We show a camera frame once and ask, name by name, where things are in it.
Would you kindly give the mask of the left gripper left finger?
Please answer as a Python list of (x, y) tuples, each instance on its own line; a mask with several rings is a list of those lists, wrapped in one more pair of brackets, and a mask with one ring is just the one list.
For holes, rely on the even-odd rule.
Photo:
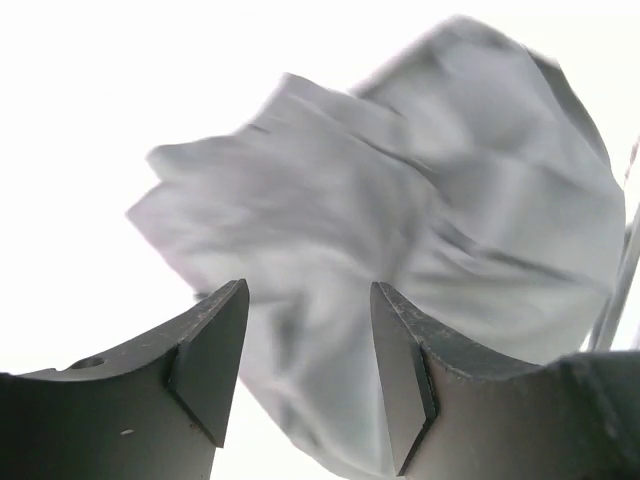
[(64, 370), (1, 377), (5, 479), (206, 479), (224, 444), (244, 280)]

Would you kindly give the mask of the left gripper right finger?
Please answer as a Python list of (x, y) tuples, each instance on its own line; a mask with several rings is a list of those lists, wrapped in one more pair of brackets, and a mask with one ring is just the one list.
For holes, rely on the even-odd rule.
[(639, 355), (523, 362), (429, 317), (386, 283), (371, 320), (396, 473), (406, 479), (635, 479)]

